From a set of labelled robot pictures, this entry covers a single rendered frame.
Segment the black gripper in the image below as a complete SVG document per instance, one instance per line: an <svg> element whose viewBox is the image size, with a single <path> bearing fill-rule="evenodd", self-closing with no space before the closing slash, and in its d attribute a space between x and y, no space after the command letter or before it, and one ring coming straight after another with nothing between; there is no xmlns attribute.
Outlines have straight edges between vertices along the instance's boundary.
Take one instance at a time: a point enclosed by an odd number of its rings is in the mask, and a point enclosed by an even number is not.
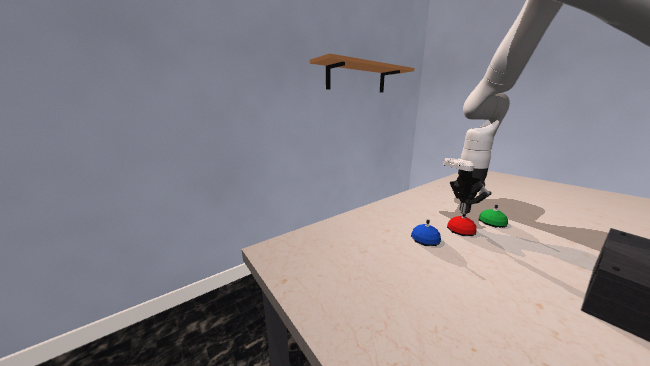
<svg viewBox="0 0 650 366"><path fill-rule="evenodd" d="M487 173L488 168L474 168L473 171L458 170L459 176L457 177L457 180L451 181L450 185L455 197L461 201L460 213L464 215L468 214L471 210L472 204L479 203L492 194L491 191L487 191L485 188ZM476 197L478 192L480 195Z"/></svg>

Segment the blue dome bell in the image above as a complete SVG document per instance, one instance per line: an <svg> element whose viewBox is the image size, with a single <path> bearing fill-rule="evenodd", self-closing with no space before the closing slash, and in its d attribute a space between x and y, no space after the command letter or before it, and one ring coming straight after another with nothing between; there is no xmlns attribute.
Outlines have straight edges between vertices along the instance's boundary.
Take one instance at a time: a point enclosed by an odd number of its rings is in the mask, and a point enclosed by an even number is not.
<svg viewBox="0 0 650 366"><path fill-rule="evenodd" d="M413 229L411 237L415 239L415 242L421 243L424 246L436 246L436 244L441 242L441 235L435 227L429 225L430 220L427 219L426 223L417 225Z"/></svg>

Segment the green bell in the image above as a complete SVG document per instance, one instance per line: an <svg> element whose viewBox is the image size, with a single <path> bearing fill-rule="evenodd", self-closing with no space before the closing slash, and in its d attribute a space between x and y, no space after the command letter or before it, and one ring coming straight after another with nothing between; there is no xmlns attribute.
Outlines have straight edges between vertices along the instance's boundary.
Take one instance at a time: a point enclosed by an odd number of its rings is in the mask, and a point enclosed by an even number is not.
<svg viewBox="0 0 650 366"><path fill-rule="evenodd" d="M497 210L498 205L495 205L495 209L484 210L479 215L479 221L482 221L485 225L491 225L493 227L504 227L508 225L508 218L504 213Z"/></svg>

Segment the red dome bell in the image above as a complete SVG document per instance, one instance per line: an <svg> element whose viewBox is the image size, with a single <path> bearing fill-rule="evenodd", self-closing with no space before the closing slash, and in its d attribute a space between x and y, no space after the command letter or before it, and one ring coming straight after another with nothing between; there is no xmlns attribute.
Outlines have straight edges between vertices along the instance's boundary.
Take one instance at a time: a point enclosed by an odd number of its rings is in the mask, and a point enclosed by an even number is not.
<svg viewBox="0 0 650 366"><path fill-rule="evenodd" d="M473 236L473 234L477 232L475 223L471 219L467 218L466 214L453 217L449 220L447 228L449 228L452 233L457 233L461 236Z"/></svg>

